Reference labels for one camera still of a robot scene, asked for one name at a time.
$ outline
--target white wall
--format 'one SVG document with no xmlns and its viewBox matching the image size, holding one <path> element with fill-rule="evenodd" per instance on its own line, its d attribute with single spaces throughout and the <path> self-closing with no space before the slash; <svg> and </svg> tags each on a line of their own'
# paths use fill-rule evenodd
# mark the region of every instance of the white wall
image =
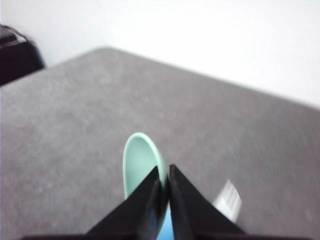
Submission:
<svg viewBox="0 0 320 240">
<path fill-rule="evenodd" d="M 30 36 L 47 66 L 105 45 L 97 1 L 1 0 L 1 23 Z"/>
<path fill-rule="evenodd" d="M 318 108 L 319 13 L 318 0 L 1 4 L 3 23 L 33 36 L 49 66 L 109 45 Z"/>
</svg>

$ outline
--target mint green cup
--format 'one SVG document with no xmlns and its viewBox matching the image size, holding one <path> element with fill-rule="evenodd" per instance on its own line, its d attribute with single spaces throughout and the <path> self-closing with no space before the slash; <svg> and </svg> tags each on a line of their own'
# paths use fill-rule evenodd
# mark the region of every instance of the mint green cup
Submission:
<svg viewBox="0 0 320 240">
<path fill-rule="evenodd" d="M 163 193 L 166 194 L 168 172 L 159 150 L 146 134 L 142 132 L 132 134 L 124 146 L 122 162 L 124 197 L 126 199 L 154 167 L 158 168 Z M 167 204 L 163 204 L 159 230 L 163 224 L 166 209 Z"/>
</svg>

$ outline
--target gray carpet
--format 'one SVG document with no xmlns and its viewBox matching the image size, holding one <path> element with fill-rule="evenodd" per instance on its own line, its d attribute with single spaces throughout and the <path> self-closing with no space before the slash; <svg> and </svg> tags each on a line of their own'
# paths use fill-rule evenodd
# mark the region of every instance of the gray carpet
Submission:
<svg viewBox="0 0 320 240">
<path fill-rule="evenodd" d="M 2 239 L 89 230 L 137 131 L 208 200 L 230 178 L 248 233 L 320 239 L 318 110 L 106 48 L 3 86 L 1 117 Z"/>
</svg>

